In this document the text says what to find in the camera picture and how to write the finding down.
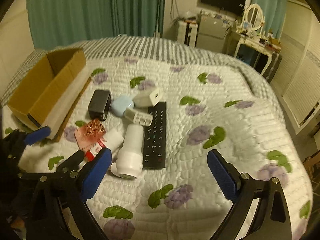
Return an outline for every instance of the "curtain fold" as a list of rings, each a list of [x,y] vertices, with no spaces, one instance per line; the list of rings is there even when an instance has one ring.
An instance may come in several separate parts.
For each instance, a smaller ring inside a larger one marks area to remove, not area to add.
[[[80,40],[162,32],[164,0],[27,0],[35,48]]]
[[[274,37],[279,38],[284,23],[287,0],[251,0],[251,3],[257,3],[263,10],[266,17],[263,30],[268,32],[272,29]]]

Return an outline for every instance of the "white cylindrical object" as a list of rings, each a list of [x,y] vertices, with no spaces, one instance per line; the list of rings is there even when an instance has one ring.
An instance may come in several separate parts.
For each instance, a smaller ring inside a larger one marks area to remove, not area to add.
[[[111,172],[124,179],[137,179],[141,174],[143,155],[141,152],[143,127],[129,124],[123,147],[119,150],[117,160],[111,165]]]
[[[117,131],[116,128],[112,128],[110,131],[106,132],[90,149],[86,152],[85,156],[89,161],[100,152],[100,150],[105,147],[114,152],[123,143],[123,136]]]

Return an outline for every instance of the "closet door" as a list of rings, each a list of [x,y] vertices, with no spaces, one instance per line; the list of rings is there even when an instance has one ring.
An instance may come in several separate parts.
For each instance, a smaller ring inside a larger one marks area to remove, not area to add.
[[[305,56],[283,98],[302,124],[320,98],[320,23],[313,15]]]
[[[283,58],[271,82],[278,95],[284,95],[303,58],[310,33],[311,17],[311,9],[287,1],[284,27],[280,38]]]

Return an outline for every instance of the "blue gripper pad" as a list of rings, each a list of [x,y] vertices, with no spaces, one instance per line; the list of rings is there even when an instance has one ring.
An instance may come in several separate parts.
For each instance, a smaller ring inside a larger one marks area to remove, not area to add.
[[[48,137],[51,133],[51,129],[48,126],[42,127],[38,130],[35,130],[32,133],[28,133],[24,139],[26,145],[33,145],[34,143],[41,141],[42,139]]]
[[[225,198],[235,203],[238,198],[236,183],[213,151],[208,152],[207,162]]]
[[[108,148],[102,148],[103,151],[100,159],[90,169],[87,177],[82,182],[80,198],[83,202],[93,198],[96,193],[104,175],[106,174],[112,162],[112,154]]]

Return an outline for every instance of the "bed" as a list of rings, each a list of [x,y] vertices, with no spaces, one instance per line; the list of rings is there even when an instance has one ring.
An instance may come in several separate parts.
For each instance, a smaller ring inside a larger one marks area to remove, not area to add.
[[[92,72],[102,70],[92,77],[61,140],[27,147],[20,161],[22,169],[53,172],[55,168],[48,167],[50,158],[66,159],[78,150],[73,131],[77,121],[89,122],[87,106],[96,89],[108,89],[116,98],[122,93],[133,97],[157,86],[167,102],[166,168],[143,171],[137,180],[117,178],[109,172],[105,175],[87,205],[106,235],[110,239],[209,239],[232,204],[206,163],[208,151],[216,148],[239,172],[257,179],[279,178],[293,239],[299,239],[312,207],[311,182],[286,130],[276,96],[254,69],[228,55],[161,38],[121,35],[69,47],[83,48]],[[1,99],[3,134],[7,128],[21,128],[6,103],[45,53],[34,51],[6,89]],[[130,81],[135,77],[144,80],[132,87]],[[103,124],[124,135],[128,122],[108,114]],[[155,191],[164,197],[148,201]],[[253,202],[238,238],[245,236],[256,206]],[[123,208],[129,215],[103,216],[115,208]]]

